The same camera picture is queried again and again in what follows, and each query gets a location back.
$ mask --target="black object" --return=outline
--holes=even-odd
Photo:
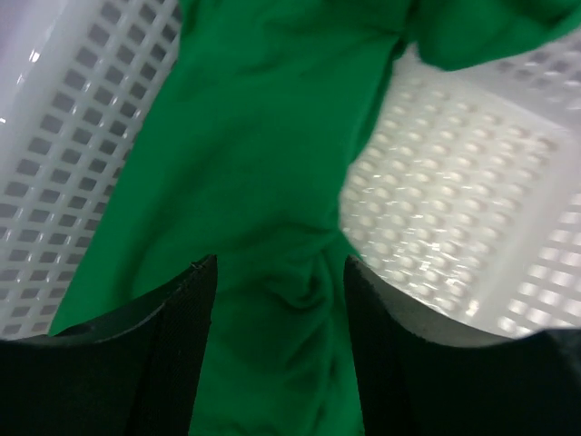
[[[345,297],[366,436],[578,436],[581,332],[519,340],[432,311],[356,259]]]
[[[0,342],[0,434],[185,436],[216,293],[208,258],[56,337]]]

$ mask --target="perforated white plastic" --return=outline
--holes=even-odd
[[[529,247],[552,228],[537,217],[561,207],[578,167],[575,139],[556,124],[409,57],[352,166],[344,231],[386,281],[497,332],[481,313],[517,288]]]
[[[0,21],[8,9],[0,336],[18,338],[46,332],[175,61],[180,16],[173,0],[2,2]]]
[[[0,337],[46,332],[178,48],[177,0],[0,2]],[[509,336],[581,325],[581,33],[444,74],[413,54],[342,194],[385,280]]]

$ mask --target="grid pattern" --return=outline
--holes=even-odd
[[[177,55],[173,0],[104,1],[0,186],[0,336],[46,332]]]
[[[481,68],[489,69],[493,81],[500,74],[502,86],[516,86],[561,118],[581,110],[581,31]]]
[[[455,318],[482,302],[561,153],[553,126],[412,64],[342,193],[344,232],[382,278]]]
[[[497,326],[509,335],[571,327],[581,319],[581,185],[561,213]]]

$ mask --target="white plastic surface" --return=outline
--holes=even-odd
[[[1,337],[46,332],[179,21],[176,0],[0,2]],[[580,109],[581,34],[455,74],[408,56],[343,192],[347,235],[462,322],[581,325]]]
[[[576,187],[580,152],[557,124],[410,56],[351,168],[344,231],[386,281],[462,322],[510,335],[581,323],[549,296],[575,301],[558,275],[542,286],[544,315],[523,308],[509,325],[499,313],[535,270],[531,254]],[[569,228],[578,216],[560,220]]]
[[[173,0],[0,2],[0,336],[48,329],[179,23]]]

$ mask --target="green cloth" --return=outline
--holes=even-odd
[[[352,436],[339,194],[407,43],[454,69],[581,21],[579,0],[182,0],[180,58],[53,323],[208,253],[219,290],[192,434]]]

